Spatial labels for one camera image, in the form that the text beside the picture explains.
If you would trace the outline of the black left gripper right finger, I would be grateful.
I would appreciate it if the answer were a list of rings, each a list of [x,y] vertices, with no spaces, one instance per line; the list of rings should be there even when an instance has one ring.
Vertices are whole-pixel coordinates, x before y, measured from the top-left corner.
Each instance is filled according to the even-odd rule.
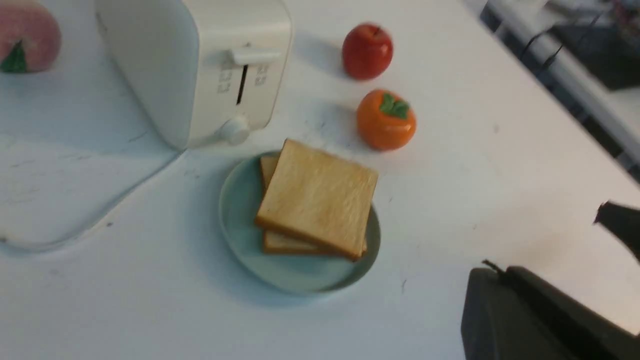
[[[607,201],[597,210],[594,224],[600,224],[640,260],[640,210]]]

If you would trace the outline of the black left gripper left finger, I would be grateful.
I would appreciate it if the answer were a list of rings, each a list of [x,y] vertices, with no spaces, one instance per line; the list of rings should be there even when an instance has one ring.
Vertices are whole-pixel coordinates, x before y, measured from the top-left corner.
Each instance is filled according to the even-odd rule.
[[[523,266],[471,269],[461,319],[467,360],[637,360],[639,337]]]

